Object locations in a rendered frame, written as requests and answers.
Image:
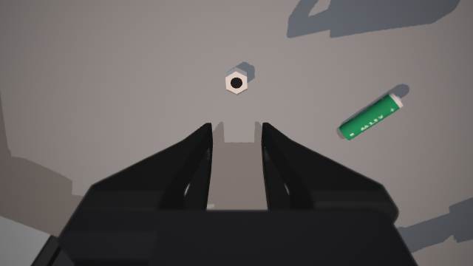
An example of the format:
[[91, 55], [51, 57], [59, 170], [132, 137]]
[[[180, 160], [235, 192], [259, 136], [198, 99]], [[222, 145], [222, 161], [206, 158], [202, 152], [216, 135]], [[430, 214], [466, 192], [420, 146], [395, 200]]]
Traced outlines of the grey hex nut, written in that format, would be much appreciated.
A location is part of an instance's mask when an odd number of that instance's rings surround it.
[[247, 89], [247, 72], [235, 67], [225, 75], [226, 89], [238, 94]]

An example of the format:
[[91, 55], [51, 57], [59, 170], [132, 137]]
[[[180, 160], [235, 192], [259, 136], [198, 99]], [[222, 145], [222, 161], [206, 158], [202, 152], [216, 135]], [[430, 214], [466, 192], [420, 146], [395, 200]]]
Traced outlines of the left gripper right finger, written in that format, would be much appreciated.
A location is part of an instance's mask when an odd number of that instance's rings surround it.
[[262, 124], [262, 167], [268, 210], [378, 210], [393, 224], [398, 218], [382, 184], [291, 140], [269, 123]]

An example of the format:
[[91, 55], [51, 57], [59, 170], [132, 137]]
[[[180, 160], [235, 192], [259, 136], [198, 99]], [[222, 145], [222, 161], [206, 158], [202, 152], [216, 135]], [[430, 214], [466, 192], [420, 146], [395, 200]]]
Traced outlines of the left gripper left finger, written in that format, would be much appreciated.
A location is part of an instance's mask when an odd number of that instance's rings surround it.
[[76, 210], [86, 206], [206, 210], [212, 152], [212, 125], [205, 123], [179, 143], [91, 185]]

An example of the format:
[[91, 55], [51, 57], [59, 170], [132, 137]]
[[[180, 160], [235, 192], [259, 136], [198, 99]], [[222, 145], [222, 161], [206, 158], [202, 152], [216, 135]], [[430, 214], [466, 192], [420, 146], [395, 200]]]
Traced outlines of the green aa battery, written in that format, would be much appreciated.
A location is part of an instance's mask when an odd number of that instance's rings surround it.
[[351, 140], [403, 106], [401, 99], [391, 92], [340, 126], [339, 129], [348, 140]]

